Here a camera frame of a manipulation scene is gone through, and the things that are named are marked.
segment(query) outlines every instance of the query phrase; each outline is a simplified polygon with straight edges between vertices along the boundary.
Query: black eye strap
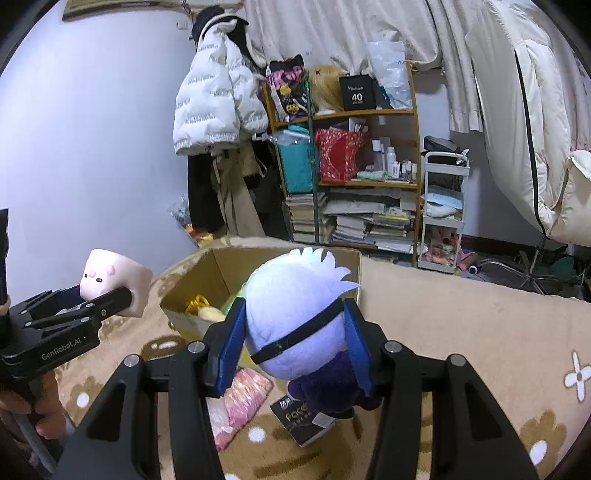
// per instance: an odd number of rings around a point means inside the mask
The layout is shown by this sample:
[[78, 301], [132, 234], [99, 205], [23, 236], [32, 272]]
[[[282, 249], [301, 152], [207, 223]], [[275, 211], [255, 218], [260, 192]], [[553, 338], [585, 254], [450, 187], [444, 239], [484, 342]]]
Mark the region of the black eye strap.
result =
[[315, 334], [320, 329], [326, 327], [334, 318], [343, 311], [343, 300], [336, 299], [333, 303], [328, 305], [322, 312], [311, 318], [303, 325], [300, 325], [293, 332], [288, 333], [283, 338], [265, 345], [257, 353], [252, 356], [252, 361], [259, 365], [271, 358], [281, 355], [288, 348], [307, 339], [309, 336]]

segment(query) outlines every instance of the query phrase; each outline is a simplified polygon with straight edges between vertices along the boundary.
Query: black pants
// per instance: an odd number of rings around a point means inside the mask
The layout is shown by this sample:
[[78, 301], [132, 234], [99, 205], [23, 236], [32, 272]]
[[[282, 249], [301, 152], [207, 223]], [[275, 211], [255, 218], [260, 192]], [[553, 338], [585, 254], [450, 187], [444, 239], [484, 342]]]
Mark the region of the black pants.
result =
[[217, 232], [225, 221], [220, 210], [217, 194], [212, 187], [211, 172], [213, 157], [209, 153], [190, 155], [189, 164], [189, 214], [195, 230]]

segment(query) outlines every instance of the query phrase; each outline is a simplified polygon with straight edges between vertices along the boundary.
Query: cartoon print bag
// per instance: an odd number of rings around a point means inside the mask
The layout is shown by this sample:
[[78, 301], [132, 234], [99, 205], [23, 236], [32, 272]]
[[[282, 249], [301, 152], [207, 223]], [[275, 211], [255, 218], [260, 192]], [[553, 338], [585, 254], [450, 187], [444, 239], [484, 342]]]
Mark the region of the cartoon print bag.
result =
[[314, 133], [320, 155], [320, 180], [349, 181], [359, 170], [357, 156], [365, 144], [363, 132], [319, 128]]
[[290, 122], [294, 118], [308, 114], [304, 87], [305, 72], [301, 55], [286, 61], [269, 62], [267, 83], [280, 121]]

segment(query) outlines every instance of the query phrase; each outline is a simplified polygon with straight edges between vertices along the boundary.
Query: white rolling cart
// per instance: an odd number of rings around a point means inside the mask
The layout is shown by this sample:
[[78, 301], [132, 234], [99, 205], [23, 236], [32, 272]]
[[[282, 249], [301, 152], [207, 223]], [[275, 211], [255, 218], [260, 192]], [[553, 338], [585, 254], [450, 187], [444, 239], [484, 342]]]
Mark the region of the white rolling cart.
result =
[[[436, 270], [444, 273], [454, 273], [457, 268], [458, 257], [460, 254], [460, 244], [462, 242], [462, 232], [464, 230], [464, 218], [466, 217], [466, 193], [467, 193], [467, 182], [466, 178], [470, 175], [470, 160], [468, 159], [468, 151], [464, 150], [462, 153], [449, 153], [449, 152], [428, 152], [425, 155], [425, 206], [423, 206], [423, 233], [421, 236], [421, 249], [419, 250], [419, 258], [417, 267], [425, 268], [427, 270]], [[456, 159], [455, 165], [448, 165], [443, 163], [430, 163], [430, 157], [451, 157]], [[429, 188], [429, 174], [430, 173], [447, 173], [449, 175], [457, 175], [462, 177], [462, 220], [456, 219], [445, 219], [445, 218], [433, 218], [427, 216], [427, 190]], [[456, 255], [453, 259], [453, 265], [440, 265], [433, 262], [423, 260], [425, 249], [425, 232], [427, 225], [442, 226], [455, 229], [459, 235], [457, 242]]]

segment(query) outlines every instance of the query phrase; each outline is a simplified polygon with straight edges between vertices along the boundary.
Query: white flower print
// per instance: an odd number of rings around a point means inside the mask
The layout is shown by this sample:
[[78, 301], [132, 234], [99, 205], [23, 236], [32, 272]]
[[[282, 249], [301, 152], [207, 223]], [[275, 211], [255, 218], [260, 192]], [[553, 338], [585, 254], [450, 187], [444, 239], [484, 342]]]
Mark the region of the white flower print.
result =
[[564, 376], [564, 386], [566, 388], [577, 385], [577, 399], [579, 403], [585, 400], [585, 382], [591, 378], [591, 365], [585, 365], [581, 368], [579, 356], [573, 351], [574, 372], [569, 372]]

